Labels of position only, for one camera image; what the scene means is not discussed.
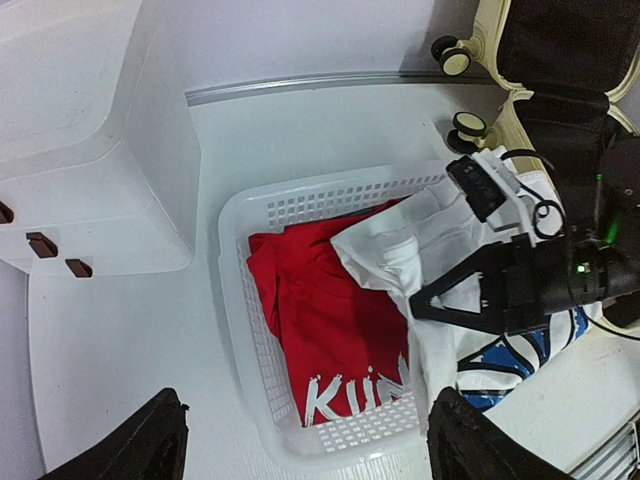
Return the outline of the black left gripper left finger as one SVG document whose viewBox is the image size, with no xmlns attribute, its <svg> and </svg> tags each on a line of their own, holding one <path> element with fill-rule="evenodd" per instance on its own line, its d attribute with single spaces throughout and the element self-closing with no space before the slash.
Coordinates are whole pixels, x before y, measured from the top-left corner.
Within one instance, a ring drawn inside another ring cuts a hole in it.
<svg viewBox="0 0 640 480">
<path fill-rule="evenodd" d="M 163 479 L 184 476 L 189 406 L 164 388 L 102 441 L 46 479 Z"/>
</svg>

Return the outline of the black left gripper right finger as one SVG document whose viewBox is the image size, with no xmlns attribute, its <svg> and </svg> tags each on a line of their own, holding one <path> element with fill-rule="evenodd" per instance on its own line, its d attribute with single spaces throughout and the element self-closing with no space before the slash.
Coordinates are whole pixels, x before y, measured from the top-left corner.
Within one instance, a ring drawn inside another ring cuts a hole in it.
<svg viewBox="0 0 640 480">
<path fill-rule="evenodd" d="M 434 479 L 571 477 L 514 441 L 451 387 L 439 393 L 428 422 L 427 444 Z"/>
</svg>

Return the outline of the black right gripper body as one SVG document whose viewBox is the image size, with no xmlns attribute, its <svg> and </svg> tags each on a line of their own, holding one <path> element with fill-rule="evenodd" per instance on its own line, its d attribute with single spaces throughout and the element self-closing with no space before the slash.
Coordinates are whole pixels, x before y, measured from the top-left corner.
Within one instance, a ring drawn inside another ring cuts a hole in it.
<svg viewBox="0 0 640 480">
<path fill-rule="evenodd" d="M 552 314 L 600 300 L 600 251 L 592 245 L 514 240 L 486 245 L 479 254 L 479 325 L 491 333 L 540 330 Z"/>
</svg>

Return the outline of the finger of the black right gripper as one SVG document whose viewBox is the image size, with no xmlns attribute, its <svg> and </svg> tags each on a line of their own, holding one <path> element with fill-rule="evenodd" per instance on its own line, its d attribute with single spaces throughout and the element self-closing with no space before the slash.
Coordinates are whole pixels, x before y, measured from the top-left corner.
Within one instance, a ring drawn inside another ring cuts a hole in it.
<svg viewBox="0 0 640 480">
<path fill-rule="evenodd" d="M 416 320 L 492 335 L 505 332 L 505 245 L 488 244 L 410 297 Z"/>
</svg>

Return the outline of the red printed t-shirt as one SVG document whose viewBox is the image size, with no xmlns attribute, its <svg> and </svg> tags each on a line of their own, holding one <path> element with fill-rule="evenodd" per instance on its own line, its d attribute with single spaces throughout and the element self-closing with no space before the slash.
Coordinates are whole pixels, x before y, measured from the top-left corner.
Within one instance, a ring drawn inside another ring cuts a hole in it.
<svg viewBox="0 0 640 480">
<path fill-rule="evenodd" d="M 305 427 L 358 415 L 411 391 L 405 318 L 386 293 L 360 287 L 331 245 L 335 235 L 389 206 L 248 239 L 248 269 Z"/>
</svg>

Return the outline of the pale yellow hard-shell suitcase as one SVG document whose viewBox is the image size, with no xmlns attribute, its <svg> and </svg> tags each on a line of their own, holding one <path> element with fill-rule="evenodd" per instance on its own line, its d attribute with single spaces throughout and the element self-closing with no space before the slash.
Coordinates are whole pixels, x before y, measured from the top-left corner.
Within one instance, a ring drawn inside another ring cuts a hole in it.
<svg viewBox="0 0 640 480">
<path fill-rule="evenodd" d="M 639 133 L 618 107 L 639 77 L 636 1 L 482 1 L 471 37 L 441 36 L 431 55 L 449 77 L 482 66 L 508 94 L 492 125 L 454 115 L 446 142 L 457 152 L 503 145 L 595 161 Z"/>
</svg>

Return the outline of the white perforated plastic basket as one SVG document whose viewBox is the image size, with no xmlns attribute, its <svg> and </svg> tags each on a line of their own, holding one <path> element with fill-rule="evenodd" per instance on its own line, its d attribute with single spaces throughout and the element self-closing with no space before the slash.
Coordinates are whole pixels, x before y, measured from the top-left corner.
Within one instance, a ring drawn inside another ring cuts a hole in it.
<svg viewBox="0 0 640 480">
<path fill-rule="evenodd" d="M 350 467 L 420 439 L 406 328 L 339 265 L 332 234 L 425 188 L 438 161 L 246 189 L 223 207 L 218 271 L 244 400 L 281 467 Z"/>
</svg>

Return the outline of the white three-drawer storage cabinet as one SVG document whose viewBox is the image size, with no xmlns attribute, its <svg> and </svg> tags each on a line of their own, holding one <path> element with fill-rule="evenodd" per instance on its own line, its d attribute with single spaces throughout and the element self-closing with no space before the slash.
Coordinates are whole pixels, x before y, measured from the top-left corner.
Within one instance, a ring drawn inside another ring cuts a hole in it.
<svg viewBox="0 0 640 480">
<path fill-rule="evenodd" d="M 30 275 L 186 268 L 201 151 L 164 1 L 1 6 L 1 258 Z"/>
</svg>

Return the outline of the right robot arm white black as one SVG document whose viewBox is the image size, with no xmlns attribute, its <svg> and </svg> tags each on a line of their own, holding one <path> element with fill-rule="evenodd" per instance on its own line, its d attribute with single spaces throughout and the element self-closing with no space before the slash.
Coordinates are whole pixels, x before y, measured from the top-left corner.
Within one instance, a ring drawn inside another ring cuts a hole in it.
<svg viewBox="0 0 640 480">
<path fill-rule="evenodd" d="M 552 314 L 639 290 L 639 139 L 607 148 L 596 170 L 593 219 L 579 230 L 556 200 L 528 206 L 505 167 L 531 149 L 485 149 L 447 168 L 476 217 L 513 206 L 519 234 L 484 245 L 409 300 L 417 320 L 507 336 L 548 327 Z"/>
</svg>

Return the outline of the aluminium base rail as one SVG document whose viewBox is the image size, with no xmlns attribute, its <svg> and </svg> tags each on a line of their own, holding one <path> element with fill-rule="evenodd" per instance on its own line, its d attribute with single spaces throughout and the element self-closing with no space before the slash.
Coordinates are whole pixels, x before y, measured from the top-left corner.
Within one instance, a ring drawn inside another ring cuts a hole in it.
<svg viewBox="0 0 640 480">
<path fill-rule="evenodd" d="M 625 424 L 570 475 L 574 479 L 638 479 L 639 419 Z"/>
</svg>

